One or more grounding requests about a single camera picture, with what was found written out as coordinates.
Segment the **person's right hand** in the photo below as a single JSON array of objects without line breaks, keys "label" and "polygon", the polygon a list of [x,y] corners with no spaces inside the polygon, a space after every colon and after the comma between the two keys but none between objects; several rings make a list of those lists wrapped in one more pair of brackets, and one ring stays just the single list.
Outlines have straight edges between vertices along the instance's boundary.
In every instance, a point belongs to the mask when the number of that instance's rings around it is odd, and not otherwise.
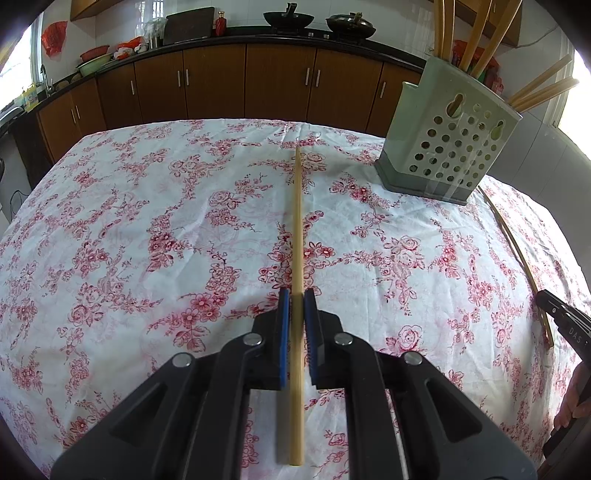
[{"label": "person's right hand", "polygon": [[581,401],[578,385],[581,378],[589,375],[589,369],[583,362],[579,363],[573,371],[567,391],[563,397],[559,411],[554,418],[553,428],[559,430],[566,428],[572,419],[589,417],[591,414],[590,400]]}]

